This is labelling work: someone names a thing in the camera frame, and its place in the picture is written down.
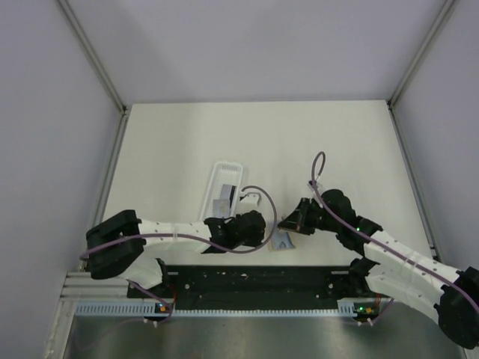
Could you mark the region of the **clear plastic card tray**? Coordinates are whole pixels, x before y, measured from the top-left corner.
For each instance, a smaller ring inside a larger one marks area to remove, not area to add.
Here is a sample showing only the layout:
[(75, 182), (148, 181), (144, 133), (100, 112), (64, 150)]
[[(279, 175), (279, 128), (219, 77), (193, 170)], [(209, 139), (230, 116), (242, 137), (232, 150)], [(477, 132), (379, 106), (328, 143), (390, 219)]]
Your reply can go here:
[(238, 201), (244, 167), (236, 162), (214, 164), (199, 219), (229, 218)]

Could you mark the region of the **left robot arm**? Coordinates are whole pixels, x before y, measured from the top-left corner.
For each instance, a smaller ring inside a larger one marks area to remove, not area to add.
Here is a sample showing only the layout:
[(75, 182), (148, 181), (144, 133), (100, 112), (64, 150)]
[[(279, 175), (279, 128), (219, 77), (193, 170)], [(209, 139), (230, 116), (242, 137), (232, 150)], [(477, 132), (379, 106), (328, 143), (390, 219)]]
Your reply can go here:
[(163, 253), (232, 254), (241, 246), (260, 247), (265, 230), (266, 222), (256, 210), (175, 224), (140, 219), (127, 209), (86, 233), (87, 250), (82, 259), (94, 280), (119, 277), (159, 297), (170, 286)]

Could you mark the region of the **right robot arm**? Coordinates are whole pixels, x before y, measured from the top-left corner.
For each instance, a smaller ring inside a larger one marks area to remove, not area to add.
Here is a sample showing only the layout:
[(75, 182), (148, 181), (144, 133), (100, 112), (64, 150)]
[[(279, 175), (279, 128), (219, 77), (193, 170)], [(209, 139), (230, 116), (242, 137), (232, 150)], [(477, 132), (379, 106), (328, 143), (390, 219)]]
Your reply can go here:
[(302, 198), (278, 228), (303, 235), (335, 234), (361, 255), (350, 264), (350, 289), (385, 295), (423, 313), (464, 349), (478, 347), (478, 270), (461, 271), (401, 244), (377, 223), (356, 214), (338, 189)]

